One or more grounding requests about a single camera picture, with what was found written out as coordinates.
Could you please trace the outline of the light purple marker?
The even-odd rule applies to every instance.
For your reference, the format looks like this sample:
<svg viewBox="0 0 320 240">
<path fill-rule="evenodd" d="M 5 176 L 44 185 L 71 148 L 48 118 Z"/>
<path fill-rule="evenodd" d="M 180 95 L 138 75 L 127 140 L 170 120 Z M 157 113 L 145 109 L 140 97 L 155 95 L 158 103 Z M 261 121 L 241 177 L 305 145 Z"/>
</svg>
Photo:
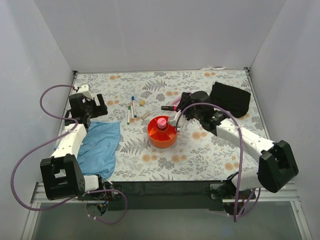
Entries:
<svg viewBox="0 0 320 240">
<path fill-rule="evenodd" d="M 172 105 L 174 105 L 174 106 L 177 106 L 179 103 L 180 103 L 180 101 L 181 101 L 181 98 L 180 97 L 178 97 L 178 98 L 176 98 L 174 101 L 172 101 Z"/>
</svg>

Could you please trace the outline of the pink capped glue bottle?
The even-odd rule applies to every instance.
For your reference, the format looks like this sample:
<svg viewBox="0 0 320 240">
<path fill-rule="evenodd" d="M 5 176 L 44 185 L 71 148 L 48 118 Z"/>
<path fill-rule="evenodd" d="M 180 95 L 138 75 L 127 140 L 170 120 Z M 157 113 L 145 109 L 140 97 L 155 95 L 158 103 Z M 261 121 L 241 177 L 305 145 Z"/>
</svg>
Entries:
<svg viewBox="0 0 320 240">
<path fill-rule="evenodd" d="M 167 119 L 164 117 L 160 117 L 157 119 L 156 127 L 158 130 L 164 131 L 167 128 L 167 124 L 168 124 Z"/>
</svg>

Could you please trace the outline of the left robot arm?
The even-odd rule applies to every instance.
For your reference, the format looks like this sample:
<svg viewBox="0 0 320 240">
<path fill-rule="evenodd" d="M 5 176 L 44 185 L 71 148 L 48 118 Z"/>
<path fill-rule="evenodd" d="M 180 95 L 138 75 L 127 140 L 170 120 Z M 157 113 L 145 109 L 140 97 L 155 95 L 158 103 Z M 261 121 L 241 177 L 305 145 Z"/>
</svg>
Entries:
<svg viewBox="0 0 320 240">
<path fill-rule="evenodd" d="M 106 196 L 101 175 L 83 175 L 77 162 L 91 119 L 108 114 L 102 94 L 97 94 L 96 97 L 99 104 L 84 93 L 74 93 L 68 97 L 70 109 L 64 116 L 63 129 L 66 135 L 61 138 L 53 154 L 40 162 L 45 194 L 49 200 L 81 197 L 87 192 L 95 200 Z"/>
</svg>

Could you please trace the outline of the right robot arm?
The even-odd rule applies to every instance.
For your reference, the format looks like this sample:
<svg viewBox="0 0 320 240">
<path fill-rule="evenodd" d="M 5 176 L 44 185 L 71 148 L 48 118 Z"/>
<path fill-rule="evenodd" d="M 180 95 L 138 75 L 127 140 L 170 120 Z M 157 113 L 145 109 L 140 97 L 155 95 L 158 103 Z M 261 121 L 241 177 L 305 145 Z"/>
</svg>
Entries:
<svg viewBox="0 0 320 240">
<path fill-rule="evenodd" d="M 240 127 L 230 113 L 212 104 L 205 91 L 183 92 L 176 111 L 176 128 L 195 119 L 204 130 L 236 145 L 258 163 L 256 169 L 238 170 L 230 175 L 212 191 L 216 198 L 237 199 L 245 191 L 259 188 L 276 193 L 298 175 L 299 169 L 288 142 L 274 142 Z"/>
</svg>

